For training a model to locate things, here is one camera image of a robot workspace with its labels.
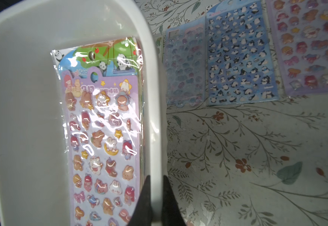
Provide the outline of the pink 3D sticker sheet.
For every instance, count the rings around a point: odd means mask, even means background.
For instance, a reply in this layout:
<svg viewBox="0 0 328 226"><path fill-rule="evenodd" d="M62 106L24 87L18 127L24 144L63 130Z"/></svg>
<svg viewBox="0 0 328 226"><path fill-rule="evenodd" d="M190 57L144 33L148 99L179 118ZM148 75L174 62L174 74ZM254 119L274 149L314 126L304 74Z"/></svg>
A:
<svg viewBox="0 0 328 226"><path fill-rule="evenodd" d="M126 226L141 184L140 86L135 75L61 74L72 226Z"/></svg>
<svg viewBox="0 0 328 226"><path fill-rule="evenodd" d="M288 96L328 93L328 1L266 1Z"/></svg>

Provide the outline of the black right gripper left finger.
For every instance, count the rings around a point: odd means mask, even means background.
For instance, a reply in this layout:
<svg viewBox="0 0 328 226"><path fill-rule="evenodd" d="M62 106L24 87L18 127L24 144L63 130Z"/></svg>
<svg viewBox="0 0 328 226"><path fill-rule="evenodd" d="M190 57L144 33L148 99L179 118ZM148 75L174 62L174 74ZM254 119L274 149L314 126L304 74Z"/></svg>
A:
<svg viewBox="0 0 328 226"><path fill-rule="evenodd" d="M137 205L128 226L151 226L153 211L151 207L151 179L145 178Z"/></svg>

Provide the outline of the light blue sticker sheet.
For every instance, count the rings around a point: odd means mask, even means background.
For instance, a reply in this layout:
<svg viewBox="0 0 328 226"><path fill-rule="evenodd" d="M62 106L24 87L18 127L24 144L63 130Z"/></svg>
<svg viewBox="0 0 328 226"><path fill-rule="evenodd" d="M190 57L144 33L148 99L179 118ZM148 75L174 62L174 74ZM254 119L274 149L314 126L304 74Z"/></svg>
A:
<svg viewBox="0 0 328 226"><path fill-rule="evenodd" d="M204 21L168 29L163 56L168 105L195 106L205 95Z"/></svg>

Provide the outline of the panda sticker sheet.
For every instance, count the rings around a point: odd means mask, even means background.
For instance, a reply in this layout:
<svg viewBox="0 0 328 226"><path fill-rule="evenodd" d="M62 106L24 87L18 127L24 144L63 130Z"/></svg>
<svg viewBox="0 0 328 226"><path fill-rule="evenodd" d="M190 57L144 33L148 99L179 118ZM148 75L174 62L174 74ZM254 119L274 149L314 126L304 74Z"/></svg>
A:
<svg viewBox="0 0 328 226"><path fill-rule="evenodd" d="M99 78L135 75L143 65L140 46L134 37L109 40L51 51L54 68L61 78Z"/></svg>

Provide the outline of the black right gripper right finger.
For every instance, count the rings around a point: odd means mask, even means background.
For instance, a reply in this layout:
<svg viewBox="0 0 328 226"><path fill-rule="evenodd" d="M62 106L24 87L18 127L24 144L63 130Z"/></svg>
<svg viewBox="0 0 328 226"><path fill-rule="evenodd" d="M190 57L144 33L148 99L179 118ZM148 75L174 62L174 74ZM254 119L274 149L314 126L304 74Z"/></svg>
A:
<svg viewBox="0 0 328 226"><path fill-rule="evenodd" d="M163 226L186 226L175 199L170 181L166 175L163 178L163 206L161 222Z"/></svg>

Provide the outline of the white plastic storage tray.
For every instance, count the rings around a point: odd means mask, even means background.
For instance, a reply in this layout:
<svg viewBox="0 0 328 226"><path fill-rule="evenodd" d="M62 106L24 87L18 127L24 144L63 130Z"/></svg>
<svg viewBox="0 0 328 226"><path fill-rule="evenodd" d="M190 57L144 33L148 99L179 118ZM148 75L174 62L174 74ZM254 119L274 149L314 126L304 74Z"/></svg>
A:
<svg viewBox="0 0 328 226"><path fill-rule="evenodd" d="M3 226L68 226L69 176L57 76L50 52L125 36L139 39L144 148L152 225L163 198L162 67L134 1L22 1L0 12L0 218Z"/></svg>

